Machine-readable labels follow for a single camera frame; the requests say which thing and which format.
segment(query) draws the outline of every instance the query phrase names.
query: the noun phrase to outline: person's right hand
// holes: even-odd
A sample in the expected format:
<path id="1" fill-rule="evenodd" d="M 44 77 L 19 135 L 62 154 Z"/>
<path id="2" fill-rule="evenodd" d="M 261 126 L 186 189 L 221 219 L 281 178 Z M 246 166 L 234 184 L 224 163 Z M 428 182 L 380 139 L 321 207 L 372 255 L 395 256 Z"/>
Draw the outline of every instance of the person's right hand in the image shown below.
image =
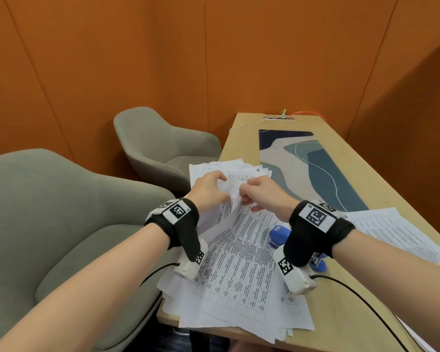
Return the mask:
<path id="1" fill-rule="evenodd" d="M 274 180 L 268 176 L 251 178 L 240 186 L 240 195 L 244 205 L 256 203 L 252 212 L 266 209 L 276 214 L 280 221 L 288 222 L 300 201 L 289 196 Z"/>

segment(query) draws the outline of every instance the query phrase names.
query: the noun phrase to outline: chair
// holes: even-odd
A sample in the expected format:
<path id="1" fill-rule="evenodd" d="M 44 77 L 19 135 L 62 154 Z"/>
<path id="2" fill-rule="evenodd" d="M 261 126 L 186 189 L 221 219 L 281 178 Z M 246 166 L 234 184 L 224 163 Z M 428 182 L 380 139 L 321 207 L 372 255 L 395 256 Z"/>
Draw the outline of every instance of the chair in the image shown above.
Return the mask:
<path id="1" fill-rule="evenodd" d="M 119 113 L 114 127 L 140 177 L 173 192 L 189 192 L 189 164 L 212 162 L 221 154 L 215 135 L 171 126 L 149 107 Z"/>
<path id="2" fill-rule="evenodd" d="M 173 198 L 166 189 L 95 174 L 43 149 L 0 155 L 0 338 Z M 178 255 L 167 251 L 154 269 Z M 135 337 L 161 299 L 161 274 L 139 288 L 95 351 L 122 351 Z"/>

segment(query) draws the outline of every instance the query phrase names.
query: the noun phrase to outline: black cable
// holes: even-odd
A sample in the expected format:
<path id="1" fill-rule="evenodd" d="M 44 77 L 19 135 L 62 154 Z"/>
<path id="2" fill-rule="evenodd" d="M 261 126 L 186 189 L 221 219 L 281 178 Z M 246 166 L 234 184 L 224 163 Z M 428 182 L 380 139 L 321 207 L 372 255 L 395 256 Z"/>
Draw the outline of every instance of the black cable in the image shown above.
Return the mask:
<path id="1" fill-rule="evenodd" d="M 347 285 L 347 284 L 345 284 L 345 283 L 343 283 L 343 282 L 341 282 L 340 280 L 337 280 L 337 279 L 335 279 L 335 278 L 332 278 L 332 277 L 330 277 L 330 276 L 327 276 L 327 275 L 321 275 L 321 274 L 314 274 L 314 275 L 311 275 L 310 276 L 310 278 L 312 278 L 312 279 L 316 279 L 316 278 L 325 278 L 325 279 L 329 279 L 329 280 L 332 280 L 333 282 L 336 282 L 336 283 L 339 283 L 339 284 L 341 284 L 342 286 L 345 286 L 347 289 L 349 289 L 351 292 L 353 292 L 355 295 L 357 295 L 358 297 L 359 297 L 359 299 L 361 300 L 361 301 L 363 301 L 364 303 L 365 303 L 365 305 L 367 305 L 369 308 L 370 308 L 370 310 L 372 310 L 373 311 L 373 313 L 380 319 L 380 321 L 383 323 L 383 325 L 385 325 L 386 326 L 386 328 L 391 332 L 391 334 L 393 335 L 393 337 L 396 339 L 396 341 L 401 345 L 401 347 L 403 348 L 403 350 L 405 350 L 405 352 L 409 352 L 408 351 L 408 349 L 406 348 L 406 346 L 404 346 L 403 345 L 403 343 L 401 342 L 401 340 L 399 339 L 399 337 L 398 336 L 396 336 L 396 334 L 394 333 L 394 331 L 391 329 L 391 327 L 389 327 L 388 326 L 388 324 L 386 323 L 386 321 L 385 320 L 383 320 L 383 318 L 380 316 L 380 314 L 378 314 L 376 311 L 375 311 L 375 309 L 362 297 L 362 296 L 360 296 L 360 294 L 358 294 L 358 292 L 356 292 L 355 290 L 353 290 L 349 285 Z"/>
<path id="2" fill-rule="evenodd" d="M 164 266 L 161 266 L 160 268 L 158 268 L 154 272 L 150 273 L 150 275 L 143 280 L 142 284 L 145 283 L 148 280 L 148 278 L 150 278 L 152 275 L 161 271 L 163 268 L 166 268 L 167 266 L 179 266 L 179 265 L 180 265 L 180 263 L 170 263 L 170 264 L 166 264 Z"/>

